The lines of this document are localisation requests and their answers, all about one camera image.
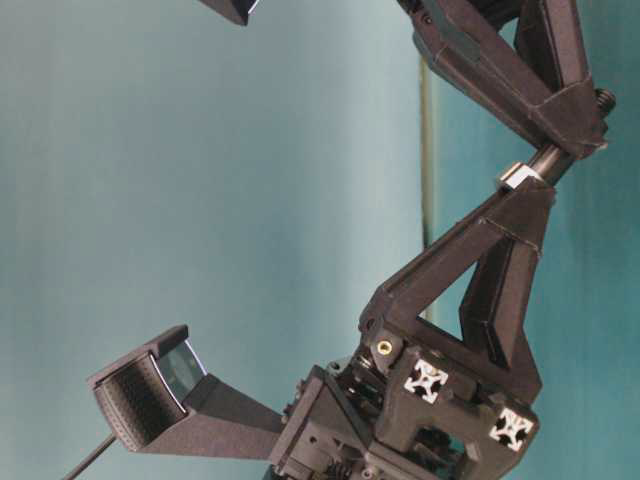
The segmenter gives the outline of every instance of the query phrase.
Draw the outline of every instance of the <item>black 3d-printed part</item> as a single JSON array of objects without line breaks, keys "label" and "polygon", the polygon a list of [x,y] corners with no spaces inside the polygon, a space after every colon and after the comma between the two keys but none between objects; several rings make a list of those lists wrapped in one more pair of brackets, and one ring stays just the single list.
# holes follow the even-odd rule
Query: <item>black 3d-printed part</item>
[{"label": "black 3d-printed part", "polygon": [[113,433],[132,452],[149,445],[185,416],[150,355],[115,372],[94,393]]}]

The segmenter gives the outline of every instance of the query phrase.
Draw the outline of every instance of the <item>teal wall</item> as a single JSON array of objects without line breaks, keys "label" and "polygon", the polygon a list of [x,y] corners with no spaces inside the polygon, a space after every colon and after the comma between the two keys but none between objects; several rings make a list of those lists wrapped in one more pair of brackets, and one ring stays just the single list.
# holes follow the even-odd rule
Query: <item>teal wall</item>
[{"label": "teal wall", "polygon": [[[420,249],[417,54],[391,1],[0,0],[0,477],[107,434],[84,379],[187,323],[274,409]],[[85,478],[255,479],[131,455]]]},{"label": "teal wall", "polygon": [[[545,384],[542,422],[514,479],[637,478],[640,436],[640,4],[579,2],[596,84],[613,90],[611,145],[558,185],[526,331]],[[431,78],[432,234],[489,195],[492,179],[532,149]],[[433,312],[458,332],[455,284]]]}]

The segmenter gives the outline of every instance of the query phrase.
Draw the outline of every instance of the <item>joint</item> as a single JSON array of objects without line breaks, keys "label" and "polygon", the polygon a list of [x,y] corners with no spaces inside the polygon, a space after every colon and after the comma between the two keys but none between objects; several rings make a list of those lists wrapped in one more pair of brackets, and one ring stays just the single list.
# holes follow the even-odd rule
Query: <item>joint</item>
[{"label": "joint", "polygon": [[533,168],[521,162],[516,162],[507,168],[502,175],[496,179],[497,189],[515,190],[527,178],[533,177],[536,180],[547,183]]}]

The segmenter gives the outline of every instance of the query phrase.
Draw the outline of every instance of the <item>black rod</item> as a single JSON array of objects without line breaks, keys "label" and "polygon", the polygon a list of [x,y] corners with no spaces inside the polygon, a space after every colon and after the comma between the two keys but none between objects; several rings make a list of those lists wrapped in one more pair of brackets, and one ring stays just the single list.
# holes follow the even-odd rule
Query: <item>black rod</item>
[{"label": "black rod", "polygon": [[113,442],[115,442],[116,436],[112,433],[109,435],[93,452],[91,452],[87,458],[85,458],[76,468],[71,470],[62,480],[73,480],[78,475],[80,475],[89,465],[91,465],[96,458],[98,458],[102,453],[111,446]]}]

